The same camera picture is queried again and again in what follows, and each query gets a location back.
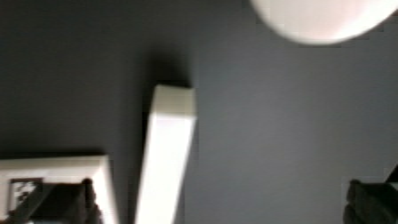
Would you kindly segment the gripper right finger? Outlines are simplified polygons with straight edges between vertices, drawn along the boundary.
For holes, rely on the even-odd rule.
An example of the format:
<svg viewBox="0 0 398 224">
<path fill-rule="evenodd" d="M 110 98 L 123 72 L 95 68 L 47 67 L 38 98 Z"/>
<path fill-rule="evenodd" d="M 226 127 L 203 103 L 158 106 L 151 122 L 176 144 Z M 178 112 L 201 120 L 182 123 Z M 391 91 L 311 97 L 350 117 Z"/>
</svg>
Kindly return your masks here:
<svg viewBox="0 0 398 224">
<path fill-rule="evenodd" d="M 350 181 L 343 224 L 398 224 L 398 165 L 384 182 Z"/>
</svg>

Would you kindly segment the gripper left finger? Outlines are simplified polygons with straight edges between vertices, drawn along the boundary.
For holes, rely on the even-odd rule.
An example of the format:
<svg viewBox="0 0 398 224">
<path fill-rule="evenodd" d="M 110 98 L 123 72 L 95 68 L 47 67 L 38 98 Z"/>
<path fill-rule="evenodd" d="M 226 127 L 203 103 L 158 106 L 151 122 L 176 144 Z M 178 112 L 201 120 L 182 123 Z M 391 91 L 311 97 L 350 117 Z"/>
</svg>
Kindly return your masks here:
<svg viewBox="0 0 398 224">
<path fill-rule="evenodd" d="M 38 183 L 6 224 L 105 224 L 93 180 L 80 183 Z"/>
</svg>

